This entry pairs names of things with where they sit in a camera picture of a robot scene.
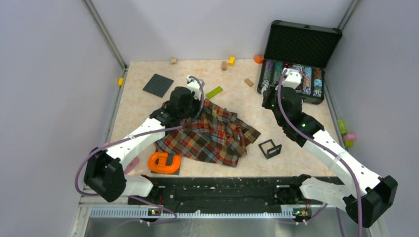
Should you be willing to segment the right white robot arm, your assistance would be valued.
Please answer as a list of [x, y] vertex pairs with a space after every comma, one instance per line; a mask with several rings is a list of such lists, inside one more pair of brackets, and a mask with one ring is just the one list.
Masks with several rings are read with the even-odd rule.
[[302, 111], [301, 97], [294, 89], [271, 87], [262, 95], [262, 106], [273, 112], [285, 135], [342, 182], [337, 185], [301, 174], [290, 185], [294, 193], [335, 206], [364, 228], [371, 227], [394, 203], [398, 182], [369, 170], [340, 146], [321, 123]]

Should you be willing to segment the plaid flannel shirt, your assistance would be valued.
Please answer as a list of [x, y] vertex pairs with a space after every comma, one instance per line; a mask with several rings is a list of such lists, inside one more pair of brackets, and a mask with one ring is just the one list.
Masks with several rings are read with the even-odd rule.
[[[212, 115], [216, 109], [218, 116]], [[247, 147], [260, 132], [210, 100], [205, 100], [200, 119], [184, 120], [181, 130], [170, 132], [155, 142], [156, 150], [194, 160], [235, 167], [247, 155]]]

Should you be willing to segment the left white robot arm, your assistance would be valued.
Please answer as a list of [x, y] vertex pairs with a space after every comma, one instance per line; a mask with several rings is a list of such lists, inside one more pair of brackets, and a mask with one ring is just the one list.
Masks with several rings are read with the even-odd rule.
[[191, 82], [179, 86], [171, 93], [166, 106], [161, 107], [124, 139], [94, 148], [83, 161], [83, 183], [93, 192], [78, 192], [84, 196], [100, 196], [114, 202], [121, 196], [147, 197], [152, 182], [144, 177], [131, 177], [125, 173], [128, 165], [154, 142], [170, 131], [179, 130], [184, 119], [195, 118], [204, 106], [203, 86]]

